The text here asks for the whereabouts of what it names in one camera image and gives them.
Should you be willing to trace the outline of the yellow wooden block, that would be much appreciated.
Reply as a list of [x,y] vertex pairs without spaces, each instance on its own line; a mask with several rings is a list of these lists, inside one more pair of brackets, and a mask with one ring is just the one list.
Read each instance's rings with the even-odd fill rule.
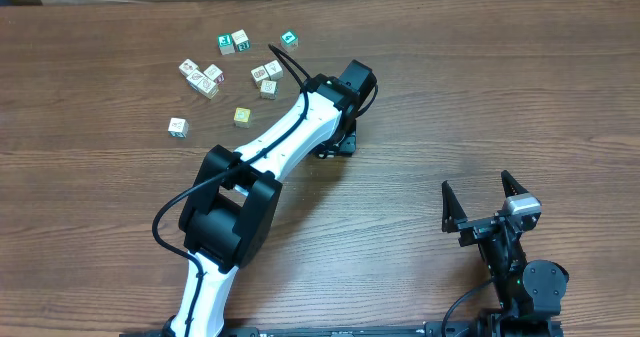
[[212,99],[219,91],[218,84],[215,81],[209,79],[208,77],[204,77],[197,84],[197,89],[202,95],[204,95],[208,99]]
[[251,110],[237,107],[234,113],[234,124],[237,127],[249,128],[251,125]]

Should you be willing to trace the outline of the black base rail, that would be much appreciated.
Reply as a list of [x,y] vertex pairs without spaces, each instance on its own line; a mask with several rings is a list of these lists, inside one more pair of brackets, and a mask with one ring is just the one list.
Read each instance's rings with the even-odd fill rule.
[[[294,328],[259,330],[256,327],[231,328],[224,327],[219,336],[222,337],[439,337],[439,336],[492,336],[476,330],[473,322],[448,322],[446,334],[442,334],[441,322],[426,322],[420,326],[383,326],[383,327],[343,327],[343,328]],[[524,328],[515,324],[501,336],[551,336],[562,337],[560,322],[551,322],[550,330],[545,326],[534,327],[532,332],[525,332]],[[160,337],[169,336],[162,330],[138,331],[121,333],[120,337]]]

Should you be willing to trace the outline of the wooden block green picture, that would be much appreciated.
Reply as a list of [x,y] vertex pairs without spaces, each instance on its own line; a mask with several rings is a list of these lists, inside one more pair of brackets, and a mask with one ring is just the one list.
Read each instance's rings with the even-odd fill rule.
[[278,94],[276,81],[263,80],[260,84],[260,96],[264,99],[275,100]]

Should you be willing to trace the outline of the wooden block squirrel picture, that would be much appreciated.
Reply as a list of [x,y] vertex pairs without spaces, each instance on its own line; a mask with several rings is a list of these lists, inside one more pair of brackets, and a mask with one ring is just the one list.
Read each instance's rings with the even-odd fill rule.
[[194,61],[187,58],[179,65],[179,71],[183,76],[188,77],[194,71],[199,71],[199,66]]

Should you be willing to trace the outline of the wooden block brown picture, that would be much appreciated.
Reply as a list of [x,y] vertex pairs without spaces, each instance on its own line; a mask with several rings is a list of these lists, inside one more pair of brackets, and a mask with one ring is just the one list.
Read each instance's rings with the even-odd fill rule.
[[251,77],[254,81],[254,83],[256,84],[256,86],[258,88],[261,87],[261,84],[265,81],[265,80],[269,80],[270,76],[268,71],[266,70],[266,68],[264,66],[259,66],[254,68],[251,71]]

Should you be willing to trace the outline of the green top wooden block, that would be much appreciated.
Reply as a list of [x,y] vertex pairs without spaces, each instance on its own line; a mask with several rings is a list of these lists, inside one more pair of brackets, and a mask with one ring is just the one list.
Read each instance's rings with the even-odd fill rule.
[[222,55],[233,54],[235,52],[234,42],[230,34],[218,35],[217,43]]

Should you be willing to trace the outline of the wooden block ball picture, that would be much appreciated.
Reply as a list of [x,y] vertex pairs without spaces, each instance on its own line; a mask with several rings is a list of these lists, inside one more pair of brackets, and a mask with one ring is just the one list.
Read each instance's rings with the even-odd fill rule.
[[198,90],[198,84],[205,79],[206,76],[199,70],[193,70],[187,77],[186,81],[194,90]]

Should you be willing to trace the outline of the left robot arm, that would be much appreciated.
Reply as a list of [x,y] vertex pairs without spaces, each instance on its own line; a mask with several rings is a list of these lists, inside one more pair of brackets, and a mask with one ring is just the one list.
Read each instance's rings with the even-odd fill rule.
[[356,120],[376,93],[372,69],[354,60],[339,77],[306,79],[294,106],[254,141],[207,153],[193,187],[175,198],[185,203],[178,253],[188,261],[188,277],[180,309],[162,335],[221,334],[235,275],[264,244],[283,180],[307,155],[352,155]]

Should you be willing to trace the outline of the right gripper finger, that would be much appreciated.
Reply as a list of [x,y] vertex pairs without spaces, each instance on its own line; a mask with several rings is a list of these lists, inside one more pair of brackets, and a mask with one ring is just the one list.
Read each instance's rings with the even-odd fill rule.
[[526,194],[528,192],[507,170],[503,170],[500,176],[506,197]]
[[442,231],[446,233],[458,232],[459,225],[466,223],[468,217],[449,183],[444,181],[441,184],[441,188],[443,201]]

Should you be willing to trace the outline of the wooden block red side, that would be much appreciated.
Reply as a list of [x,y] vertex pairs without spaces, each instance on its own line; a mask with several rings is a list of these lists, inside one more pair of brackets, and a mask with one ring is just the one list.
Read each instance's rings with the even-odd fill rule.
[[209,65],[204,70],[204,75],[214,81],[216,84],[220,84],[225,80],[223,71],[215,64]]

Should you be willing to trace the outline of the wooden block triangle picture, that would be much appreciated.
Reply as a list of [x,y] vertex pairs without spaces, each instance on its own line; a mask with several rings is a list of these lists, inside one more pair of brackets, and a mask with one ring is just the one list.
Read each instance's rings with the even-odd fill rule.
[[265,70],[272,81],[277,81],[284,76],[283,68],[278,60],[273,60],[264,65]]

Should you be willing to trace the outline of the green number four block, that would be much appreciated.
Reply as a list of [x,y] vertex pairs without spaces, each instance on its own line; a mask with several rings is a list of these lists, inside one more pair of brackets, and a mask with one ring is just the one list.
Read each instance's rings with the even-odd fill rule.
[[280,36],[280,44],[287,53],[291,53],[298,48],[299,38],[293,30],[287,30]]

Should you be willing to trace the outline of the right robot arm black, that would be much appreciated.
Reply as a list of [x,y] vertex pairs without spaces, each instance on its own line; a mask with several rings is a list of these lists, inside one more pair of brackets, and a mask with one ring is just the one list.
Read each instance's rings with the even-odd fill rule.
[[520,239],[534,229],[541,216],[541,202],[508,171],[501,172],[505,201],[493,216],[469,220],[448,182],[443,182],[442,230],[458,233],[462,247],[476,245],[490,278],[458,298],[440,325],[443,336],[453,335],[449,320],[455,309],[489,285],[500,306],[483,309],[467,324],[464,336],[561,336],[553,317],[561,313],[561,299],[569,273],[548,260],[529,261]]

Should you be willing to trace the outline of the yellow top wooden block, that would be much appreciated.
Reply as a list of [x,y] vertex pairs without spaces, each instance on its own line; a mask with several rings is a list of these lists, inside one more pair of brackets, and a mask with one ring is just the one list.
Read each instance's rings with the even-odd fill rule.
[[234,124],[237,127],[249,128],[251,125],[251,110],[237,107],[234,113]]

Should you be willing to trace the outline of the wooden block green side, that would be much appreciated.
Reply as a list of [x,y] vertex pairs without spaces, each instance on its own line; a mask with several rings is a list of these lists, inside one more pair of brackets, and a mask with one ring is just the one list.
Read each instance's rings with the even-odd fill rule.
[[233,32],[231,38],[238,52],[243,52],[251,48],[251,42],[243,29]]

